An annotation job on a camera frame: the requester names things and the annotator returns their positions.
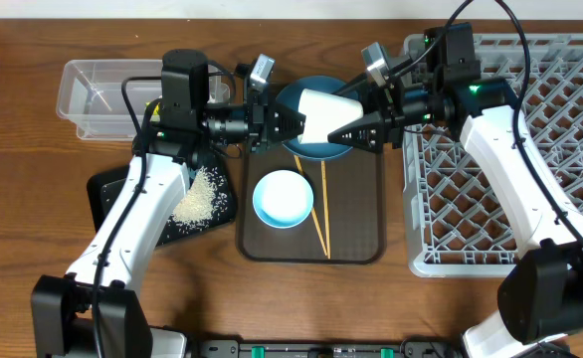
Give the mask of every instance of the transparent container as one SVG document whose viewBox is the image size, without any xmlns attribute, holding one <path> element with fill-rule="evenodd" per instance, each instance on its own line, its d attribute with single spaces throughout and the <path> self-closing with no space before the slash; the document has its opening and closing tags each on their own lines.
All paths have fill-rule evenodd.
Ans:
<svg viewBox="0 0 583 358">
<path fill-rule="evenodd" d="M 84 140 L 132 140 L 135 135 L 121 83 L 129 77 L 160 76 L 160 60 L 72 60 L 64 66 L 57 115 L 77 125 Z M 209 72 L 217 72 L 210 66 Z M 161 96 L 161 81 L 131 82 L 128 97 L 139 120 L 148 102 Z M 210 78 L 210 102 L 227 100 L 221 77 Z"/>
</svg>

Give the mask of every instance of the blue plate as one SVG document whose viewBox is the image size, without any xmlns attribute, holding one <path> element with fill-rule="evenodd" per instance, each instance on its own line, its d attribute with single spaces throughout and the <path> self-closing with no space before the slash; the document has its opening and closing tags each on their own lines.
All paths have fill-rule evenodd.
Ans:
<svg viewBox="0 0 583 358">
<path fill-rule="evenodd" d="M 304 221 L 313 207 L 313 191 L 303 176 L 277 170 L 264 176 L 254 188 L 252 205 L 265 224 L 287 229 Z"/>
<path fill-rule="evenodd" d="M 293 110 L 298 110 L 302 90 L 310 89 L 332 93 L 340 89 L 342 86 L 344 86 L 344 82 L 341 80 L 328 76 L 312 76 L 300 79 L 293 84 L 288 85 L 281 90 L 276 100 L 278 103 L 282 103 Z M 348 95 L 348 97 L 358 100 L 358 95 L 355 92 Z M 331 143 L 300 144 L 297 138 L 287 141 L 283 143 L 283 145 L 291 153 L 311 160 L 333 159 L 351 149 L 350 146 Z"/>
</svg>

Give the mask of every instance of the dish rack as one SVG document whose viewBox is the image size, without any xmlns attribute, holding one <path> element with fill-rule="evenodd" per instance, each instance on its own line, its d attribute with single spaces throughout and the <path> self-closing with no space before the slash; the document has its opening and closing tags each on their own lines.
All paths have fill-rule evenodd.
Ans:
<svg viewBox="0 0 583 358">
<path fill-rule="evenodd" d="M 583 34 L 527 40 L 526 122 L 548 167 L 583 212 Z M 524 68 L 517 35 L 474 35 L 474 43 L 482 77 L 503 77 L 519 93 Z M 422 35 L 407 37 L 404 53 L 415 58 L 423 51 Z M 426 70 L 421 64 L 407 81 L 421 82 Z M 471 155 L 447 138 L 405 133 L 403 157 L 411 271 L 423 277 L 508 275 L 516 262 L 512 229 Z"/>
</svg>

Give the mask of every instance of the wooden tabletop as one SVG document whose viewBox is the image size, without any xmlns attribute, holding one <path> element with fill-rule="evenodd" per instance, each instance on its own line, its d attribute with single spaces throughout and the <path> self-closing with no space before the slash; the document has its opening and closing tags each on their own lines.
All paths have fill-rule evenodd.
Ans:
<svg viewBox="0 0 583 358">
<path fill-rule="evenodd" d="M 34 356 L 30 293 L 41 274 L 63 275 L 95 235 L 87 180 L 130 159 L 129 143 L 80 141 L 55 114 L 73 59 L 159 59 L 197 48 L 228 68 L 260 53 L 280 81 L 349 79 L 360 50 L 397 54 L 406 36 L 442 21 L 0 20 L 0 356 Z M 510 33 L 475 21 L 476 33 Z M 583 22 L 525 22 L 528 33 L 583 32 Z M 385 150 L 388 247 L 366 267 L 247 261 L 235 226 L 158 249 L 141 304 L 153 325 L 198 337 L 247 340 L 455 340 L 496 310 L 500 279 L 418 278 L 407 267 L 402 153 Z M 241 163 L 230 163 L 235 186 Z M 583 357 L 583 333 L 568 338 Z"/>
</svg>

